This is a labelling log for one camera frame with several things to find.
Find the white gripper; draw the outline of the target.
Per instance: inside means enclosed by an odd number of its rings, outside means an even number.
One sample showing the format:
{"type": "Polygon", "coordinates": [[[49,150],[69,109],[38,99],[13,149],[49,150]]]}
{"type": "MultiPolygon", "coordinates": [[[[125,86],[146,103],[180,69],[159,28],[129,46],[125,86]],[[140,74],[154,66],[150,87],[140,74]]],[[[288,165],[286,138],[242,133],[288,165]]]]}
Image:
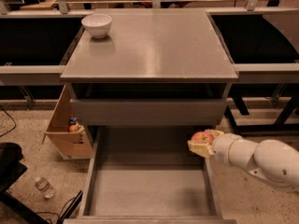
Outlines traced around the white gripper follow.
{"type": "Polygon", "coordinates": [[[232,133],[223,134],[219,130],[207,129],[205,133],[215,138],[212,145],[208,141],[188,141],[188,148],[192,153],[208,159],[214,151],[216,160],[227,166],[242,166],[245,163],[245,152],[242,151],[244,138],[232,133]]]}

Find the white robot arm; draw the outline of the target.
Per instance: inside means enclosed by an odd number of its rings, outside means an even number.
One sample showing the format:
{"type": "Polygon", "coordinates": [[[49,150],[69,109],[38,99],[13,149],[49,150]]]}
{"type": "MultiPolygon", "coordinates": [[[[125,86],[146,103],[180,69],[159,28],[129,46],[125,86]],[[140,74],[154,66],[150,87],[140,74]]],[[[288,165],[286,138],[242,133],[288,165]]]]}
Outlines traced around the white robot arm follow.
{"type": "Polygon", "coordinates": [[[299,189],[299,152],[281,141],[253,142],[241,135],[205,130],[195,133],[187,143],[192,153],[237,167],[273,189],[299,189]]]}

